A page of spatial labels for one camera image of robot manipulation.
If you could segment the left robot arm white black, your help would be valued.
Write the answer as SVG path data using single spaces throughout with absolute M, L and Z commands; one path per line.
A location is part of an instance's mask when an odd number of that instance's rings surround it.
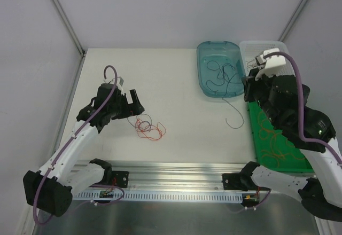
M 77 173 L 71 174 L 71 171 L 80 153 L 112 120 L 126 119 L 145 111 L 136 90 L 131 89 L 129 93 L 132 103 L 114 84 L 100 85 L 90 104 L 79 111 L 65 144 L 38 171 L 29 170 L 24 175 L 29 205 L 60 217 L 67 212 L 73 197 L 86 188 L 94 184 L 113 185 L 112 165 L 107 161 L 95 158 Z

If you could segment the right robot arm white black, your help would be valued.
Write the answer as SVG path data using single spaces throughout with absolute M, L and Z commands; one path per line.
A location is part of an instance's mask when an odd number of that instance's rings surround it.
M 240 189 L 275 190 L 299 201 L 315 217 L 341 222 L 341 154 L 331 120 L 307 107 L 310 88 L 297 76 L 258 73 L 252 69 L 242 79 L 244 99 L 257 103 L 271 125 L 305 156 L 316 176 L 295 177 L 250 161 L 239 173 Z

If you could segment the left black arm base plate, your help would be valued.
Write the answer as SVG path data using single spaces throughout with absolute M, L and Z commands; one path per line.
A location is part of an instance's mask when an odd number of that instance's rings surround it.
M 120 188 L 127 188 L 129 182 L 129 172 L 128 171 L 117 171 L 112 170 L 111 175 L 108 175 L 107 178 L 101 184 L 103 185 L 114 185 Z

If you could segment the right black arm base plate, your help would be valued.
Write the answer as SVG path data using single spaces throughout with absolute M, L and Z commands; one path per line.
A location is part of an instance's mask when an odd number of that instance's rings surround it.
M 240 173 L 222 174 L 222 183 L 224 190 L 249 191 L 258 189 L 250 176 Z

